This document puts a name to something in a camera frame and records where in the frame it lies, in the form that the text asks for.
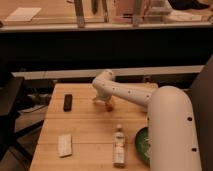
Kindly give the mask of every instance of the chair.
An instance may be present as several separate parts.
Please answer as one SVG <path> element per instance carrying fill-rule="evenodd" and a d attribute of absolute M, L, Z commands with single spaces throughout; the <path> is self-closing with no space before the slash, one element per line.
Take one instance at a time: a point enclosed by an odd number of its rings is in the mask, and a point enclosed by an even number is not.
<path fill-rule="evenodd" d="M 188 91 L 192 101 L 203 171 L 213 170 L 213 55 Z"/>
<path fill-rule="evenodd" d="M 17 141 L 18 138 L 40 127 L 43 121 L 15 132 L 15 121 L 20 116 L 18 111 L 34 107 L 35 103 L 27 95 L 23 77 L 13 77 L 0 62 L 0 161 L 10 146 L 30 161 L 32 154 Z"/>

